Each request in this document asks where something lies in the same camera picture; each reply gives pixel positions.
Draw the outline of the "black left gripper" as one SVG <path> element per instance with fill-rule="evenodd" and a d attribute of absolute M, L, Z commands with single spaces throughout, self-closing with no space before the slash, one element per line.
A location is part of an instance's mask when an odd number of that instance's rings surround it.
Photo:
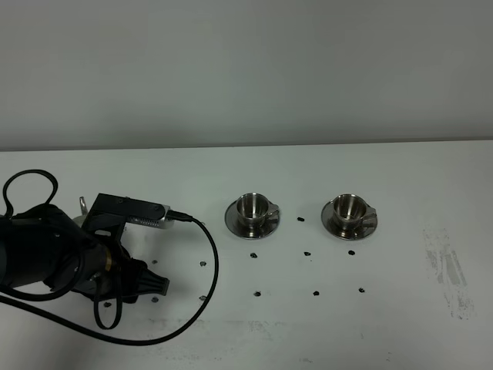
<path fill-rule="evenodd" d="M 120 296 L 123 302 L 132 304 L 140 295 L 166 296 L 169 279 L 150 271 L 146 262 L 131 257 L 121 242 L 129 217 L 151 214 L 158 205 L 162 204 L 105 193 L 97 196 L 82 229 L 109 252 L 103 274 L 109 286 L 102 289 L 102 298 Z"/>

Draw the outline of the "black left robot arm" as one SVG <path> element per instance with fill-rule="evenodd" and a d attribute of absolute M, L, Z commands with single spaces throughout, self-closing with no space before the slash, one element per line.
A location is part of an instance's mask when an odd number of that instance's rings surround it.
<path fill-rule="evenodd" d="M 58 207 L 38 205 L 1 222 L 1 285 L 43 282 L 51 291 L 69 287 L 89 299 L 165 295 L 169 280 L 151 272 L 122 246 L 127 224 L 163 229 L 169 207 L 101 193 L 82 224 Z"/>

